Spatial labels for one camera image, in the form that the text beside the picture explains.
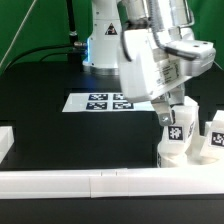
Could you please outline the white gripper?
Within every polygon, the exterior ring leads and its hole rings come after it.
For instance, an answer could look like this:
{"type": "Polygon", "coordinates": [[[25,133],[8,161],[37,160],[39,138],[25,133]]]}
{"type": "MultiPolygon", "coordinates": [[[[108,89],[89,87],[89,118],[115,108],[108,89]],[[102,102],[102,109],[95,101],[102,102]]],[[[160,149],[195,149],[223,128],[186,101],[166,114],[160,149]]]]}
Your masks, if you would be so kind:
{"type": "Polygon", "coordinates": [[[119,77],[126,100],[132,103],[153,100],[159,124],[170,126],[174,123],[172,109],[166,100],[157,97],[209,70],[216,50],[211,42],[190,40],[187,34],[180,40],[171,40],[165,33],[160,37],[175,50],[195,53],[196,58],[190,61],[165,53],[156,46],[150,29],[128,30],[124,32],[124,41],[131,60],[126,59],[123,46],[119,45],[119,77]]]}

